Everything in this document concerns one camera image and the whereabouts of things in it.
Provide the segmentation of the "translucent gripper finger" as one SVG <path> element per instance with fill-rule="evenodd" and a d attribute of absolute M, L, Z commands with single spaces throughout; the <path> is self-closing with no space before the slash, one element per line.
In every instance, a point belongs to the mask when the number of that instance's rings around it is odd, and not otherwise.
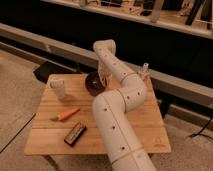
<path fill-rule="evenodd" d="M 105 86 L 105 77 L 99 75 L 99 80 L 103 86 Z"/>
<path fill-rule="evenodd" d="M 107 76 L 106 79 L 105 79 L 106 85 L 109 85 L 111 80 L 112 80 L 112 75 Z"/>

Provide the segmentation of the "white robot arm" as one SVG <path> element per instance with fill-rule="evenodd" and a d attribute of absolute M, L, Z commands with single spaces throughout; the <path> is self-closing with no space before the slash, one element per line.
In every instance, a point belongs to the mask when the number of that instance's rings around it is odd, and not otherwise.
<path fill-rule="evenodd" d="M 121 87 L 97 95 L 93 116 L 114 171 L 157 171 L 125 114 L 140 106 L 147 94 L 141 77 L 115 56 L 113 40 L 96 41 L 99 61 Z"/>

